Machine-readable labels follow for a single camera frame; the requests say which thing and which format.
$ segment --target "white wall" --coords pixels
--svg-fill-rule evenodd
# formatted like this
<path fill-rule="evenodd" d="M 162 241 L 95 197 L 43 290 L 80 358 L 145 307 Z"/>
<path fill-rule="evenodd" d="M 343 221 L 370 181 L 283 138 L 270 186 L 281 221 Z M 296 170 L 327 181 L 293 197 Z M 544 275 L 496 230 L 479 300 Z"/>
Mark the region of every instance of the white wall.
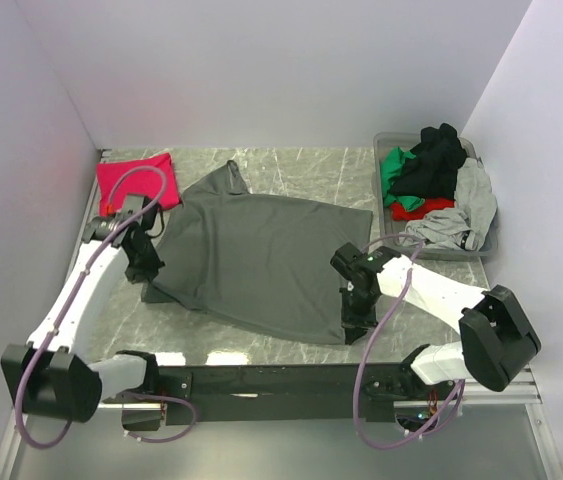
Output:
<path fill-rule="evenodd" d="M 18 0 L 99 147 L 461 129 L 530 0 Z"/>
<path fill-rule="evenodd" d="M 501 253 L 543 351 L 533 363 L 563 457 L 563 1 L 534 0 L 463 132 L 492 176 Z"/>
<path fill-rule="evenodd" d="M 0 357 L 63 283 L 95 154 L 21 12 L 0 0 Z M 0 442 L 10 407 L 0 370 Z"/>

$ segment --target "red object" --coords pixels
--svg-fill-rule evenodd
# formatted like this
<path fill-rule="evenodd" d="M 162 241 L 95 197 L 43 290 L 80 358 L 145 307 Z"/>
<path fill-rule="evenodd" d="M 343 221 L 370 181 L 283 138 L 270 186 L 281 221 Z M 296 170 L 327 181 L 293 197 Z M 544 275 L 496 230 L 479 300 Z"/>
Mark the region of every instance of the red object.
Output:
<path fill-rule="evenodd" d="M 390 210 L 392 210 L 392 220 L 409 222 L 410 220 L 421 220 L 426 213 L 430 213 L 433 210 L 443 210 L 444 208 L 451 207 L 454 207 L 454 201 L 447 198 L 426 198 L 423 205 L 411 212 L 406 212 L 403 205 L 399 202 L 394 202 L 390 205 Z"/>
<path fill-rule="evenodd" d="M 121 209 L 123 201 L 128 193 L 156 197 L 161 190 L 161 179 L 154 172 L 139 171 L 130 175 L 119 186 L 113 199 L 109 199 L 110 191 L 117 180 L 128 170 L 134 167 L 150 165 L 165 173 L 168 186 L 159 203 L 164 210 L 175 207 L 180 203 L 177 181 L 172 168 L 172 157 L 169 153 L 146 158 L 145 160 L 132 160 L 131 162 L 100 163 L 97 165 L 97 180 L 101 189 L 101 202 L 99 203 L 99 214 L 109 215 Z"/>

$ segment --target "gray t-shirt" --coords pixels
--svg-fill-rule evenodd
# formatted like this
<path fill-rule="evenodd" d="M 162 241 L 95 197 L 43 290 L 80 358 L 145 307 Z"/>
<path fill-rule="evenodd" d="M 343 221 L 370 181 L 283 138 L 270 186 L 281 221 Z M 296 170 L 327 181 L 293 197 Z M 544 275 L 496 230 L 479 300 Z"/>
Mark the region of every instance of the gray t-shirt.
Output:
<path fill-rule="evenodd" d="M 371 222 L 365 210 L 250 194 L 230 160 L 171 211 L 157 247 L 165 267 L 144 301 L 171 298 L 255 332 L 343 344 L 343 279 L 330 258 L 346 242 L 367 243 Z"/>

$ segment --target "gray cloth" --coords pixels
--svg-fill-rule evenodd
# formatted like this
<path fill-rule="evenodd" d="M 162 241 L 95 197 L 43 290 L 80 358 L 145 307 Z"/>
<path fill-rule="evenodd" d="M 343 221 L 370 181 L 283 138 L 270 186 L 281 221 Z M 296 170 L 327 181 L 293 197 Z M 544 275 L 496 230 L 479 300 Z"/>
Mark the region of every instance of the gray cloth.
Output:
<path fill-rule="evenodd" d="M 143 299 L 176 300 L 276 337 L 343 344 L 344 282 L 330 258 L 346 242 L 367 243 L 371 223 L 369 211 L 250 194 L 229 161 L 172 210 L 157 247 L 166 265 Z"/>
<path fill-rule="evenodd" d="M 480 250 L 497 211 L 490 177 L 481 162 L 465 160 L 457 173 L 454 199 L 455 208 L 435 210 L 421 220 L 411 220 L 405 233 L 423 238 L 428 248 Z M 402 244 L 412 246 L 416 241 L 404 239 Z"/>

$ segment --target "marble table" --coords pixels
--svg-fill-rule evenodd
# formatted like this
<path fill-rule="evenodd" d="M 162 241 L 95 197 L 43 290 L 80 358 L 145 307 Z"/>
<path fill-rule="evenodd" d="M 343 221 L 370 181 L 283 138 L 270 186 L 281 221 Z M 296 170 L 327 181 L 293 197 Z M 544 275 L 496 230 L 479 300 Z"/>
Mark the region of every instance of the marble table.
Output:
<path fill-rule="evenodd" d="M 113 150 L 104 161 L 147 158 L 170 152 L 180 191 L 234 159 L 251 192 L 287 195 L 372 210 L 371 238 L 379 235 L 378 202 L 373 194 L 371 148 L 165 149 Z M 96 214 L 98 197 L 89 216 Z M 468 261 L 421 260 L 454 280 L 487 288 L 483 265 Z M 356 363 L 365 340 L 353 346 L 323 346 L 281 340 L 232 327 L 212 315 L 178 304 L 144 304 L 142 285 L 119 280 L 95 328 L 87 360 L 109 358 L 122 349 L 164 352 L 173 364 Z M 378 306 L 382 314 L 390 299 Z M 446 343 L 458 336 L 443 322 L 412 305 L 403 305 L 381 334 L 371 361 L 400 361 L 424 343 Z"/>

